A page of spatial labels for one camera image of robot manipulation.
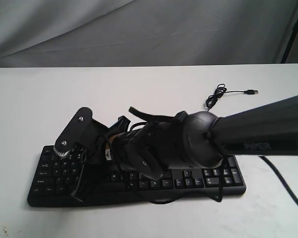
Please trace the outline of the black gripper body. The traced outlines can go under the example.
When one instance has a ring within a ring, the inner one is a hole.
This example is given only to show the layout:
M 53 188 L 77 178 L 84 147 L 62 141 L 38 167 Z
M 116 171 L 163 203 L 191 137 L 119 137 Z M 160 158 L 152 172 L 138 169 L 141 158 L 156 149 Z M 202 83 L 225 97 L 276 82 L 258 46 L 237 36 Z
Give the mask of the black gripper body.
M 108 171 L 135 170 L 145 177 L 156 180 L 169 170 L 170 165 L 159 153 L 162 145 L 157 137 L 160 125 L 170 125 L 170 116 L 141 116 L 145 125 L 140 129 L 127 130 L 130 120 L 122 118 L 107 127 L 94 121 L 94 164 Z

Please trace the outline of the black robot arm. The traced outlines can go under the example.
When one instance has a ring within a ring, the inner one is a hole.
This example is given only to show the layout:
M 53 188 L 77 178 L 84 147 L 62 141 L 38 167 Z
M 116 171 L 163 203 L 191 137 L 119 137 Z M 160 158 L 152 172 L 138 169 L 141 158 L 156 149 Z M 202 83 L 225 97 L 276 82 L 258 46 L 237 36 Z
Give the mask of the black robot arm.
M 81 108 L 67 125 L 70 146 L 83 148 L 83 168 L 72 192 L 77 200 L 90 197 L 110 175 L 141 195 L 148 188 L 202 187 L 189 174 L 165 178 L 174 169 L 223 169 L 235 155 L 298 156 L 298 96 L 223 118 L 206 111 L 172 117 L 132 107 L 129 112 L 141 122 L 131 125 L 120 117 L 106 127 L 89 108 Z

